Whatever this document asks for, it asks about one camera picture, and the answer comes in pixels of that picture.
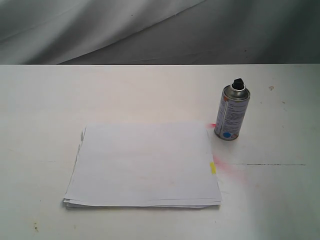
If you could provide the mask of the grey backdrop cloth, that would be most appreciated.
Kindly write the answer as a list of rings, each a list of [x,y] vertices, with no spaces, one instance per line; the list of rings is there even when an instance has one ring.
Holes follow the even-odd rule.
[[[317,0],[3,0],[3,65],[320,61]]]

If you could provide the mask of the white paper stack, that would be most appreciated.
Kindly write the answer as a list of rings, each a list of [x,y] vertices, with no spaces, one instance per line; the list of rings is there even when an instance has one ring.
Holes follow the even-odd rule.
[[[207,126],[202,122],[87,125],[63,201],[74,207],[220,205]]]

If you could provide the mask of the silver spray paint can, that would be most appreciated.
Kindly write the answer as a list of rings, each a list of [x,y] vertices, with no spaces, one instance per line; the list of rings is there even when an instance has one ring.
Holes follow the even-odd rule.
[[[251,94],[241,78],[222,90],[214,133],[222,140],[238,138]]]

